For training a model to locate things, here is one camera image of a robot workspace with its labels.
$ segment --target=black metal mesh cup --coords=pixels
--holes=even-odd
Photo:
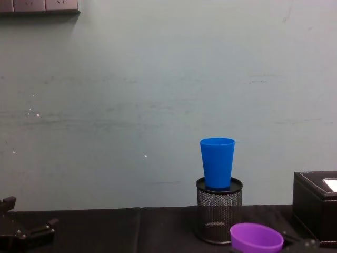
[[[200,178],[196,187],[197,236],[212,244],[230,244],[230,228],[241,221],[242,182],[231,178],[228,188],[213,189]]]

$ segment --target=black tissue box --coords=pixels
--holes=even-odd
[[[322,246],[337,246],[337,192],[323,181],[334,178],[337,171],[294,174],[294,216]]]

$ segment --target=purple plastic cup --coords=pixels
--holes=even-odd
[[[239,223],[231,227],[232,247],[243,253],[278,253],[283,236],[269,227],[255,223]]]

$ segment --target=electrical outlet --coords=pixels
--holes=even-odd
[[[45,12],[44,0],[14,0],[15,12]]]
[[[13,0],[0,0],[0,13],[13,12]]]
[[[77,0],[46,0],[47,11],[76,11]]]

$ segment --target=table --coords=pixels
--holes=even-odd
[[[258,222],[291,235],[309,237],[292,218],[292,206],[243,206],[243,221]],[[31,253],[226,252],[194,235],[196,207],[11,212],[28,229],[58,218],[52,245]]]

